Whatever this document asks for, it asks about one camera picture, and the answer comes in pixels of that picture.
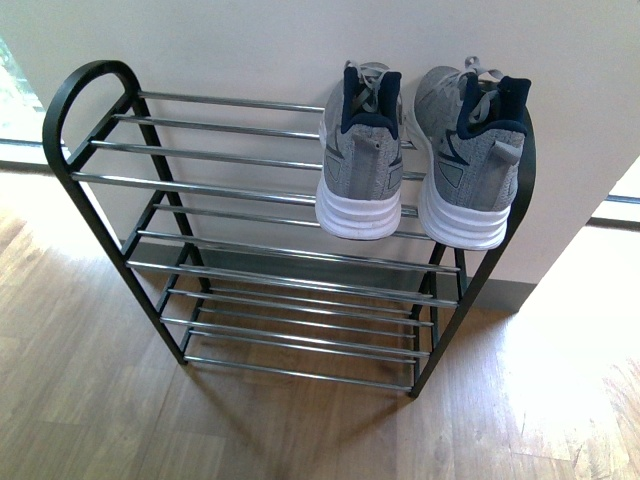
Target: baseboard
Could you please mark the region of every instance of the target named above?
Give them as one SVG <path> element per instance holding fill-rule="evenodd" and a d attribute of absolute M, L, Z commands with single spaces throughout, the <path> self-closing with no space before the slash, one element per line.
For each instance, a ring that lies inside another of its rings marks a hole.
<path fill-rule="evenodd" d="M 420 274 L 400 270 L 389 271 L 376 267 L 356 269 L 340 264 L 327 266 L 325 262 L 313 260 L 304 260 L 303 268 L 300 268 L 301 260 L 231 252 L 217 253 L 207 250 L 201 250 L 201 252 L 206 265 L 230 270 L 238 269 L 284 277 L 300 277 L 302 271 L 304 278 L 308 280 L 336 282 L 338 278 L 340 283 L 406 290 L 417 290 L 421 281 Z M 178 254 L 179 249 L 175 246 L 141 244 L 136 249 L 132 260 L 171 265 L 176 261 Z M 457 287 L 452 275 L 440 275 L 438 286 L 441 298 L 455 298 Z M 530 283 L 490 279 L 480 292 L 475 306 L 517 312 L 535 287 L 535 284 Z"/>

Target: gray sneaker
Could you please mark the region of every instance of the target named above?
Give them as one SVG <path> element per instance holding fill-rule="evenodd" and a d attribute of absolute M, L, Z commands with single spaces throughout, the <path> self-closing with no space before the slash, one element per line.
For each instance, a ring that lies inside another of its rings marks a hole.
<path fill-rule="evenodd" d="M 425 231 L 445 245 L 487 250 L 502 243 L 516 195 L 531 82 L 486 70 L 477 57 L 465 67 L 423 77 L 407 129 L 429 158 L 418 203 Z M 496 81 L 480 80 L 485 73 Z"/>
<path fill-rule="evenodd" d="M 400 222 L 402 118 L 398 72 L 347 62 L 320 125 L 325 149 L 316 217 L 332 235 L 375 240 Z"/>

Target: shoe upper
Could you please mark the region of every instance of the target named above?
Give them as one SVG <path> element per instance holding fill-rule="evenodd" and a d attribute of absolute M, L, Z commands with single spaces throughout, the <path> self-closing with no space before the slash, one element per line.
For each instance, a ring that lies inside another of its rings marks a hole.
<path fill-rule="evenodd" d="M 324 113 L 323 175 L 332 193 L 386 200 L 400 188 L 400 78 L 383 64 L 347 63 Z"/>
<path fill-rule="evenodd" d="M 481 81 L 487 70 L 470 59 L 463 72 L 437 67 L 425 75 L 416 94 L 416 120 L 432 142 L 440 197 L 473 210 L 502 211 L 517 192 L 531 82 L 496 70 L 489 73 L 499 82 Z"/>

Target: chrome bar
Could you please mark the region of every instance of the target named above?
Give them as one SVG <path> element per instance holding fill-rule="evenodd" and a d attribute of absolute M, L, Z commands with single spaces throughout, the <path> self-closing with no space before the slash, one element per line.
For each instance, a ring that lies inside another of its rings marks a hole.
<path fill-rule="evenodd" d="M 137 115 L 116 114 L 113 116 L 120 122 L 138 125 L 155 125 L 156 127 L 190 128 L 193 130 L 209 130 L 226 133 L 244 133 L 247 135 L 262 135 L 267 137 L 295 138 L 299 140 L 318 140 L 317 133 L 295 132 L 292 130 L 278 130 L 273 128 L 244 127 L 240 125 L 224 125 L 220 123 L 188 122 L 171 118 L 141 117 Z"/>
<path fill-rule="evenodd" d="M 407 350 L 404 348 L 383 347 L 381 345 L 369 345 L 365 343 L 345 342 L 342 340 L 326 340 L 322 338 L 303 337 L 300 335 L 289 335 L 288 333 L 265 332 L 264 330 L 254 330 L 251 328 L 231 327 L 228 325 L 217 325 L 212 323 L 191 322 L 189 320 L 181 320 L 179 318 L 160 317 L 163 323 L 172 325 L 191 326 L 199 328 L 208 328 L 211 330 L 222 330 L 239 335 L 253 335 L 255 337 L 277 338 L 279 340 L 291 340 L 293 342 L 311 343 L 314 345 L 324 345 L 331 347 L 353 348 L 356 350 L 364 350 L 368 352 L 388 353 L 390 355 L 400 355 L 411 358 L 426 358 L 429 352 L 416 352 L 415 350 Z"/>
<path fill-rule="evenodd" d="M 345 312 L 338 310 L 327 310 L 321 308 L 310 308 L 304 307 L 301 305 L 289 305 L 283 303 L 275 303 L 275 302 L 266 302 L 263 300 L 254 300 L 250 298 L 240 298 L 240 297 L 230 297 L 227 295 L 217 295 L 215 293 L 204 293 L 204 292 L 191 292 L 188 290 L 180 290 L 172 288 L 169 290 L 172 294 L 182 295 L 190 298 L 202 298 L 205 300 L 218 300 L 221 302 L 229 302 L 229 303 L 239 303 L 242 305 L 252 305 L 255 307 L 266 307 L 266 308 L 279 308 L 281 310 L 289 310 L 292 312 L 303 312 L 303 313 L 314 313 L 318 315 L 327 315 L 327 316 L 345 316 L 352 318 L 361 318 L 363 320 L 373 320 L 377 322 L 386 322 L 386 323 L 395 323 L 398 325 L 411 325 L 414 327 L 432 327 L 433 323 L 431 322 L 418 322 L 417 320 L 409 320 L 404 318 L 393 318 L 393 317 L 382 317 L 380 315 L 368 315 L 364 313 L 356 313 L 356 312 Z M 203 312 L 211 312 L 210 309 L 202 308 Z M 407 334 L 393 334 L 393 336 L 400 336 L 405 338 L 413 338 L 413 335 Z"/>
<path fill-rule="evenodd" d="M 206 337 L 206 338 L 216 338 L 221 340 L 235 340 L 238 342 L 255 343 L 258 345 L 267 345 L 271 347 L 293 348 L 296 350 L 305 350 L 308 352 L 332 353 L 335 355 L 346 355 L 349 357 L 368 358 L 370 360 L 382 360 L 385 362 L 407 363 L 411 365 L 415 363 L 415 360 L 410 360 L 407 358 L 385 357 L 382 355 L 372 355 L 369 353 L 345 352 L 343 350 L 333 350 L 331 348 L 309 347 L 307 345 L 294 345 L 292 343 L 284 343 L 284 342 L 270 342 L 268 340 L 259 340 L 257 338 L 236 337 L 232 335 L 220 335 L 220 334 L 211 333 L 211 332 L 200 332 L 198 330 L 192 330 L 191 334 L 200 336 L 200 337 Z"/>
<path fill-rule="evenodd" d="M 199 183 L 164 182 L 161 180 L 145 180 L 140 178 L 119 177 L 116 175 L 93 175 L 76 172 L 71 178 L 78 182 L 102 183 L 107 185 L 120 185 L 123 187 L 147 188 L 164 192 L 183 192 L 199 195 L 212 195 L 217 197 L 235 198 L 240 200 L 256 200 L 261 202 L 284 203 L 290 205 L 313 206 L 314 195 L 299 193 L 277 193 L 260 190 L 240 190 L 237 188 L 216 187 Z"/>
<path fill-rule="evenodd" d="M 272 367 L 261 367 L 258 365 L 249 365 L 246 363 L 237 363 L 237 362 L 227 362 L 225 360 L 214 360 L 212 358 L 203 358 L 203 357 L 195 357 L 192 355 L 185 355 L 185 360 L 196 363 L 208 363 L 210 365 L 220 365 L 223 367 L 231 367 L 231 368 L 242 368 L 245 370 L 254 370 L 257 372 L 267 372 L 267 373 L 280 373 L 284 375 L 291 375 L 294 377 L 303 377 L 303 378 L 313 378 L 315 380 L 329 380 L 333 382 L 341 382 L 341 383 L 352 383 L 355 385 L 363 385 L 367 387 L 378 387 L 378 388 L 386 388 L 390 390 L 400 390 L 402 392 L 410 392 L 411 387 L 404 387 L 402 385 L 395 385 L 392 383 L 379 383 L 379 382 L 370 382 L 368 380 L 358 380 L 353 378 L 346 377 L 336 377 L 332 375 L 319 375 L 315 373 L 305 373 L 298 372 L 295 370 L 283 370 L 281 368 L 272 368 Z"/>
<path fill-rule="evenodd" d="M 278 225 L 320 228 L 320 224 L 318 222 L 311 222 L 309 220 L 296 220 L 291 218 L 255 215 L 249 213 L 221 212 L 218 210 L 206 210 L 203 208 L 174 207 L 172 205 L 165 205 L 161 203 L 155 204 L 154 207 L 156 208 L 156 210 L 187 213 L 190 215 L 207 215 L 210 217 L 229 218 L 233 220 L 247 220 L 250 222 L 275 223 Z M 429 236 L 424 233 L 404 232 L 400 230 L 396 230 L 391 234 L 391 236 L 398 238 L 409 238 L 414 240 L 431 240 L 431 238 L 429 238 Z"/>
<path fill-rule="evenodd" d="M 384 335 L 387 337 L 396 337 L 396 338 L 414 338 L 414 335 L 408 334 L 408 333 L 388 332 L 386 330 L 374 330 L 371 328 L 345 327 L 343 325 L 310 322 L 308 320 L 292 320 L 290 318 L 274 317 L 271 315 L 261 315 L 258 313 L 248 313 L 248 312 L 239 311 L 239 310 L 225 310 L 222 308 L 206 308 L 206 307 L 199 307 L 198 310 L 203 313 L 213 313 L 217 315 L 224 315 L 227 317 L 251 318 L 253 320 L 267 320 L 269 322 L 287 323 L 290 325 L 302 325 L 304 327 L 326 328 L 328 330 L 342 330 L 345 332 L 366 333 L 368 335 L 369 334 Z"/>
<path fill-rule="evenodd" d="M 232 162 L 245 165 L 259 165 L 264 167 L 295 168 L 299 170 L 322 170 L 321 163 L 293 162 L 286 160 L 273 160 L 264 158 L 247 157 L 222 152 L 206 152 L 202 150 L 182 150 L 177 148 L 152 147 L 135 143 L 115 143 L 93 140 L 90 142 L 96 148 L 117 152 L 141 153 L 145 155 L 164 155 L 167 157 L 193 158 L 197 160 L 215 160 L 219 162 Z"/>
<path fill-rule="evenodd" d="M 127 261 L 126 264 L 130 268 L 148 272 L 159 272 L 165 274 L 180 273 L 188 276 L 218 278 L 221 280 L 247 282 L 257 285 L 299 288 L 317 292 L 344 293 L 347 295 L 357 295 L 360 297 L 378 298 L 382 300 L 392 300 L 396 302 L 406 302 L 419 305 L 432 305 L 443 308 L 455 308 L 458 305 L 457 302 L 453 302 L 450 300 L 436 300 L 428 294 L 404 292 L 400 290 L 391 290 L 380 287 L 345 285 L 340 283 L 282 277 L 278 275 L 265 275 L 262 273 L 239 272 L 236 270 L 226 270 L 222 268 L 197 267 L 192 265 L 181 265 L 180 267 L 173 267 L 169 265 L 135 262 L 131 260 Z"/>
<path fill-rule="evenodd" d="M 203 95 L 181 95 L 175 93 L 138 92 L 140 98 L 150 100 L 170 100 L 176 102 L 208 103 L 212 105 L 228 105 L 232 107 L 266 108 L 271 110 L 287 110 L 292 112 L 323 113 L 323 107 L 299 105 L 286 102 L 267 102 L 262 100 L 245 100 L 243 98 L 208 97 Z"/>
<path fill-rule="evenodd" d="M 275 293 L 262 293 L 262 292 L 255 292 L 252 290 L 239 290 L 239 289 L 235 289 L 235 288 L 223 288 L 220 286 L 215 287 L 215 291 L 218 293 L 234 293 L 234 294 L 238 294 L 238 295 L 251 295 L 254 297 L 262 297 L 262 298 L 271 298 L 271 299 L 281 299 L 281 300 L 289 300 L 289 301 L 293 301 L 293 302 L 302 302 L 302 303 L 312 303 L 312 304 L 316 304 L 316 305 L 328 305 L 328 306 L 332 306 L 332 307 L 347 307 L 347 308 L 354 308 L 354 309 L 359 309 L 359 310 L 369 310 L 369 311 L 376 311 L 376 312 L 386 312 L 386 313 L 397 313 L 400 315 L 409 315 L 411 313 L 411 310 L 402 310 L 399 308 L 388 308 L 388 307 L 379 307 L 379 306 L 373 306 L 373 305 L 365 305 L 365 304 L 360 304 L 360 303 L 344 303 L 344 302 L 334 302 L 334 301 L 330 301 L 330 300 L 319 300 L 316 298 L 305 298 L 305 297 L 294 297 L 291 295 L 278 295 Z"/>
<path fill-rule="evenodd" d="M 437 273 L 457 273 L 456 267 L 440 265 L 420 264 L 411 262 L 401 262 L 397 260 L 386 260 L 383 258 L 358 257 L 355 255 L 338 255 L 334 253 L 318 253 L 305 250 L 294 250 L 290 248 L 266 247 L 262 245 L 251 245 L 247 243 L 222 242 L 208 238 L 191 237 L 178 235 L 175 233 L 152 232 L 149 230 L 138 230 L 138 235 L 155 240 L 168 240 L 171 242 L 194 243 L 203 245 L 212 250 L 222 252 L 236 252 L 250 255 L 271 255 L 286 258 L 305 258 L 324 262 L 345 263 L 360 266 L 388 267 L 396 270 L 437 272 Z"/>

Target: window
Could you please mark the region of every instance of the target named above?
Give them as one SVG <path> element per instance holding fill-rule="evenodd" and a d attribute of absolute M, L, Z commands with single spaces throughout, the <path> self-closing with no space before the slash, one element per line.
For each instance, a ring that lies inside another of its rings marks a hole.
<path fill-rule="evenodd" d="M 44 114 L 22 69 L 0 38 L 0 160 L 44 163 Z"/>

